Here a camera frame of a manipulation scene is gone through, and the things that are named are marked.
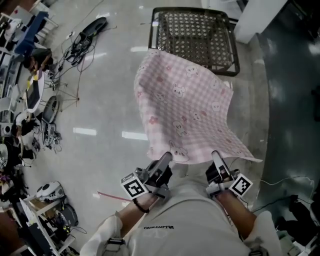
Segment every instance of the glossy floor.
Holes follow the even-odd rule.
[[[45,45],[53,50],[57,59],[61,57],[62,49],[71,44],[66,40],[71,31],[77,35],[101,16],[107,17],[107,28],[110,29],[98,36],[95,51],[85,57],[84,68],[92,62],[93,55],[94,60],[81,75],[79,102],[59,113],[56,119],[57,131],[62,136],[62,151],[55,153],[48,148],[42,149],[32,168],[24,169],[31,194],[47,182],[61,182],[77,212],[79,226],[88,232],[85,235],[72,231],[76,237],[73,246],[77,250],[99,223],[123,207],[123,201],[99,196],[98,192],[125,198],[120,179],[136,167],[146,167],[150,163],[146,156],[149,143],[143,139],[144,129],[133,85],[146,54],[152,9],[158,6],[201,7],[201,2],[59,0],[51,8],[56,14],[53,20],[59,27],[49,35]],[[250,103],[253,96],[250,87],[254,86],[252,65],[248,47],[238,44],[237,50],[241,72],[237,77],[225,78],[234,86],[228,124],[248,145],[251,108],[254,108]],[[73,94],[77,93],[78,79],[76,68],[61,77]],[[21,86],[25,85],[24,81],[21,79]],[[52,91],[47,90],[43,98],[48,99],[51,94]],[[233,167],[241,165],[243,162],[239,160]],[[200,170],[200,166],[194,166],[194,170]]]
[[[286,177],[307,176],[317,186],[320,123],[314,121],[311,90],[319,85],[320,47],[310,38],[296,12],[289,5],[259,37],[270,98],[268,149],[262,178],[276,183]],[[262,184],[255,206],[292,194],[307,201],[312,188],[307,178],[286,179],[273,186]],[[267,209],[274,220],[279,216],[294,219],[287,200]]]

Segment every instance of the black wristband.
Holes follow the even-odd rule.
[[[136,206],[141,212],[143,212],[143,213],[145,213],[145,214],[148,214],[148,213],[150,212],[149,209],[146,209],[146,210],[143,209],[143,208],[138,204],[136,198],[133,199],[132,202],[135,204],[135,206]]]

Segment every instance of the red wire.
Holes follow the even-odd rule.
[[[119,200],[131,202],[131,200],[129,200],[129,199],[125,199],[125,198],[122,198],[122,197],[114,196],[114,195],[111,195],[111,194],[105,194],[105,193],[101,193],[99,191],[97,193],[99,195],[106,196],[106,197],[109,197],[109,198],[114,198],[114,199],[119,199]]]

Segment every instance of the bunny print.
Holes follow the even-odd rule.
[[[189,157],[187,155],[188,152],[184,148],[176,146],[172,140],[169,141],[169,145],[173,161],[183,163],[189,160]]]
[[[211,80],[210,87],[214,90],[219,87],[219,81],[216,77],[213,77],[213,79]]]
[[[201,122],[202,121],[202,118],[200,116],[200,113],[196,112],[196,111],[190,111],[190,114],[192,116],[192,119],[194,121],[198,121],[198,122]]]
[[[154,92],[153,95],[157,100],[163,102],[164,104],[168,104],[168,102],[165,100],[166,96],[164,94],[158,93],[158,92]]]
[[[184,88],[183,86],[179,86],[176,82],[173,84],[172,92],[174,96],[178,98],[182,98],[185,91],[186,91],[186,88]]]
[[[149,67],[149,65],[148,64],[144,64],[144,65],[140,65],[140,67],[139,67],[139,69],[138,69],[138,73],[139,72],[141,72],[141,71],[144,71],[144,70],[146,70],[147,69],[147,67]]]
[[[198,74],[199,74],[197,67],[194,65],[187,66],[185,68],[185,71],[186,71],[186,75],[188,76],[188,78],[192,77],[193,75],[198,76]]]
[[[173,127],[175,128],[176,133],[179,136],[188,135],[188,133],[185,131],[184,126],[181,122],[174,121],[172,124],[173,124]]]
[[[238,148],[233,148],[232,151],[238,155],[238,157],[243,158],[246,155]]]
[[[155,56],[160,57],[160,51],[159,50],[151,50],[151,51],[149,51],[149,56],[150,57],[155,57]]]
[[[220,103],[218,101],[212,102],[211,107],[214,112],[220,111]]]

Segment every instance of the chair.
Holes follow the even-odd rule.
[[[10,98],[9,111],[11,111],[12,113],[15,113],[17,110],[17,106],[21,100],[20,95],[21,95],[21,92],[17,84],[15,86],[9,85],[6,96]]]
[[[0,112],[10,111],[15,113],[20,103],[20,90],[18,85],[9,85],[6,97],[0,98]]]
[[[236,40],[227,14],[191,7],[153,9],[149,49],[158,49],[205,67],[216,75],[240,72]]]
[[[38,33],[38,29],[41,26],[41,22],[46,20],[48,16],[47,12],[40,11],[38,15],[34,18],[32,24],[26,29],[24,34],[20,37],[14,52],[19,55],[29,56],[32,50],[36,47],[44,48],[42,45],[35,43],[34,38]]]

